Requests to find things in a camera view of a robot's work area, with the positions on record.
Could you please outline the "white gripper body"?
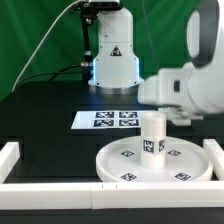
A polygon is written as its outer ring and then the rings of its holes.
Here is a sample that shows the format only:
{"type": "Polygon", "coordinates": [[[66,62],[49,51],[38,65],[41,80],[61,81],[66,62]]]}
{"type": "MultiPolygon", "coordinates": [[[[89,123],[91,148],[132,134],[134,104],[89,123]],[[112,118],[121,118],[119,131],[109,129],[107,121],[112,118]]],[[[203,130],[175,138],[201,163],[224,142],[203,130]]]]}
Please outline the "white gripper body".
{"type": "Polygon", "coordinates": [[[194,109],[188,90],[188,80],[194,66],[185,64],[178,69],[160,69],[138,88],[138,102],[145,105],[178,106],[194,109]]]}

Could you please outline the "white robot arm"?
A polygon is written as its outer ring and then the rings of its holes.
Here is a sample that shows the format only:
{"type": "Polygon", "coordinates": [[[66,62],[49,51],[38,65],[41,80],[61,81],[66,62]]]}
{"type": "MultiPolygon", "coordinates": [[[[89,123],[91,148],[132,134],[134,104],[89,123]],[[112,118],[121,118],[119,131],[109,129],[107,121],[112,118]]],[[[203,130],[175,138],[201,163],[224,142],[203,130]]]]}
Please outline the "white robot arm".
{"type": "Polygon", "coordinates": [[[133,17],[129,10],[99,13],[99,51],[93,60],[92,89],[111,93],[138,88],[138,102],[176,106],[191,114],[224,112],[224,1],[202,0],[188,17],[191,61],[162,68],[143,80],[133,52],[133,17]]]}

